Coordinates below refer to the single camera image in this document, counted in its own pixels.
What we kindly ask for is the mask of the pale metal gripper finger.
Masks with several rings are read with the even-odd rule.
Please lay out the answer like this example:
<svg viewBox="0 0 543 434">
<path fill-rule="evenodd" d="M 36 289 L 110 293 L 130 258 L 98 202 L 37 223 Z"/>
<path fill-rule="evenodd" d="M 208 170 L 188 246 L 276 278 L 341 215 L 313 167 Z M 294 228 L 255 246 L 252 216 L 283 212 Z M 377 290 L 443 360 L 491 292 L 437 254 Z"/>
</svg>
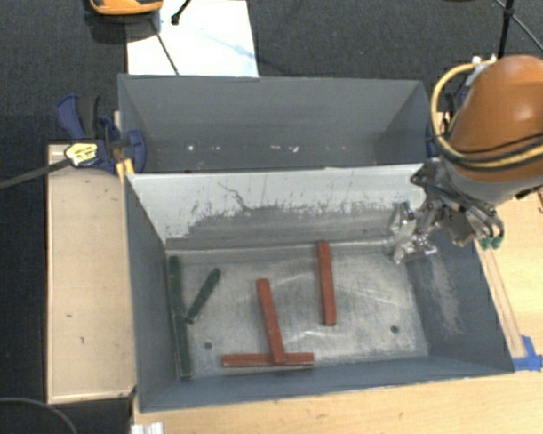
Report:
<svg viewBox="0 0 543 434">
<path fill-rule="evenodd" d="M 393 239 L 406 239 L 414 234 L 417 228 L 417 217 L 409 202 L 400 202 L 394 205 L 392 216 L 388 224 Z"/>
<path fill-rule="evenodd" d="M 383 250 L 395 264 L 437 254 L 437 247 L 424 235 L 392 237 L 384 241 Z"/>
</svg>

